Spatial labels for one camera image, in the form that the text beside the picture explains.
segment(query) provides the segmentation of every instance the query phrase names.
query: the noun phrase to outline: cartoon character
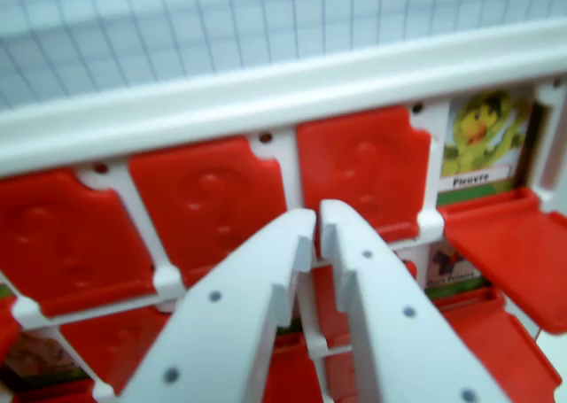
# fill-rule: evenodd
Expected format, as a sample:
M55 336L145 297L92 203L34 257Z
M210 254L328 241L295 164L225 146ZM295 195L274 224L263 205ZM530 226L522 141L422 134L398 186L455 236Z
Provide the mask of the cartoon character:
M513 110L517 117L495 146L489 147L509 119ZM441 176L467 173L490 167L508 151L521 148L524 135L520 126L530 115L530 104L518 100L512 104L505 91L489 91L474 96L458 113L453 125L455 145L446 144Z

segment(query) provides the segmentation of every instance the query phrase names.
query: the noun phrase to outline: white plastic divider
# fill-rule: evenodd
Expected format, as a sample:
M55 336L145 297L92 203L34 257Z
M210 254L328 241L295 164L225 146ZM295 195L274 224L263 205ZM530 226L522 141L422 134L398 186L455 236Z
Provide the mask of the white plastic divider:
M85 373L94 381L95 385L92 391L92 397L97 403L115 403L117 401L112 386L105 383L98 377L95 371L90 368L89 364L78 352L75 351L73 346L70 345L66 338L61 334L59 328L47 328L44 330L44 335L56 340L63 350L65 350L75 363L79 365L79 368L84 370Z
M120 402L260 401L276 326L289 326L297 274L311 268L314 231L315 212L284 213L191 287Z
M106 316L108 314L116 314L127 312L137 308L147 306L157 306L160 311L169 312L171 306L175 304L175 300L161 297L160 295L150 295L147 297L139 297L123 300L119 303L99 306L80 312L69 314L61 314L51 318L45 317L39 305L31 298L16 293L17 299L12 306L12 316L18 321L23 330L31 330L45 328L50 326L64 325L66 323L85 321L95 317Z
M287 209L302 208L303 189L295 128L260 129L259 133L248 136L248 142L258 158L275 159L279 163Z
M528 184L540 197L544 212L557 210L567 215L567 85L560 79L537 82L534 94L549 115L543 119Z
M96 190L113 189L126 207L130 219L144 240L154 266L153 285L163 299L181 298L185 294L179 269L172 265L166 250L153 226L145 204L138 193L130 172L127 159L105 161L105 168L99 173L94 164L76 169L77 177L86 186Z
M509 401L353 208L325 200L320 215L322 254L333 261L338 310L348 313L360 401Z
M565 35L536 21L3 112L0 175L556 76Z

